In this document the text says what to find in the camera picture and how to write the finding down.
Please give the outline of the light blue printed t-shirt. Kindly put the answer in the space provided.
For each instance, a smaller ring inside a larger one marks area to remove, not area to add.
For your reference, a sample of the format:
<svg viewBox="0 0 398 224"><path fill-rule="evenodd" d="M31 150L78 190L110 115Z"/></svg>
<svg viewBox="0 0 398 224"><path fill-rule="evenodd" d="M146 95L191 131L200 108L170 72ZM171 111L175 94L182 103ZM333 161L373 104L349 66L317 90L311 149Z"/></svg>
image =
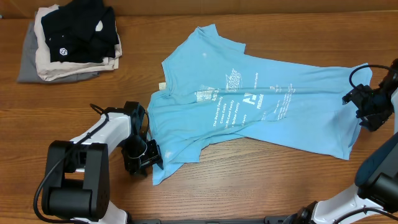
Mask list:
<svg viewBox="0 0 398 224"><path fill-rule="evenodd" d="M252 138L347 160L360 133L352 103L342 97L372 71L316 67L245 54L215 25L197 27L163 62L165 88L147 109L158 142L160 184L181 166L200 160L210 144Z"/></svg>

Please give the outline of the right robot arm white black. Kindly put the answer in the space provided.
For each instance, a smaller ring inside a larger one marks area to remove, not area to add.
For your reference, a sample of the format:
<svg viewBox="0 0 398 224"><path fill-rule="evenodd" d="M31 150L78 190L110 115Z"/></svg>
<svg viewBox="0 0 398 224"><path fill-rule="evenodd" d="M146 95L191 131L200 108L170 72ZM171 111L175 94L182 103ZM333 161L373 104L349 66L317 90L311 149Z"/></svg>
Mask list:
<svg viewBox="0 0 398 224"><path fill-rule="evenodd" d="M354 103L361 125L375 131L397 113L397 85L383 84L373 90L358 85L343 97ZM397 217L397 134L393 134L359 167L354 184L334 197L314 201L276 223L354 223L371 215Z"/></svg>

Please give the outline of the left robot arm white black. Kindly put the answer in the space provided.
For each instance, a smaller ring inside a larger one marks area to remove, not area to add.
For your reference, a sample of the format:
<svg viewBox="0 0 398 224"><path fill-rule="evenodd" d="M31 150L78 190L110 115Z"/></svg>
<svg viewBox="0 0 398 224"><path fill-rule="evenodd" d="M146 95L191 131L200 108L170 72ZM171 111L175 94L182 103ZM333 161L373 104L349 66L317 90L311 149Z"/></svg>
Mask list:
<svg viewBox="0 0 398 224"><path fill-rule="evenodd" d="M163 166L160 147L142 123L148 113L138 102L122 108L91 108L100 119L82 135L54 141L47 152L45 176L34 195L33 209L46 223L132 223L129 212L110 201L109 155L121 148L124 168L147 176Z"/></svg>

